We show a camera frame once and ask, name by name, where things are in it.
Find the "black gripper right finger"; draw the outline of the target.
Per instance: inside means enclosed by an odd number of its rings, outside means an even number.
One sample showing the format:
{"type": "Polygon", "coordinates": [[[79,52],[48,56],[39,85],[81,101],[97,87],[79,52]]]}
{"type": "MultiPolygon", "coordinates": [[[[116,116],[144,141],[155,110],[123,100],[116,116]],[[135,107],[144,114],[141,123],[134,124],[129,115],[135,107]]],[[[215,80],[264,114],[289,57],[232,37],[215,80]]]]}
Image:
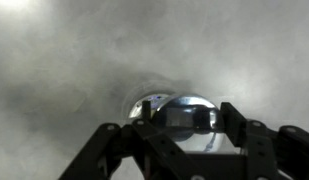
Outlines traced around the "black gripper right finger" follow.
{"type": "Polygon", "coordinates": [[[220,113],[225,134],[246,159],[247,180],[309,180],[309,132],[294,125],[272,130],[229,102],[220,113]]]}

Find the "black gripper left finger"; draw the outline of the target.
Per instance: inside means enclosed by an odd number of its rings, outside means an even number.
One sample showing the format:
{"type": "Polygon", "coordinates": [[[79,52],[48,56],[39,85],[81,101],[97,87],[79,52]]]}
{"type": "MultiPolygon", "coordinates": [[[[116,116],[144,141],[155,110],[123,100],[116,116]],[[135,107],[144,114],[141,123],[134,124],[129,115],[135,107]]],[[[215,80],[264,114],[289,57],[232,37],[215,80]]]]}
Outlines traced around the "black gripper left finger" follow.
{"type": "Polygon", "coordinates": [[[59,180],[110,180],[126,157],[134,159],[145,180],[200,178],[199,167],[150,118],[151,104],[143,101],[140,119],[124,127],[100,125],[59,180]]]}

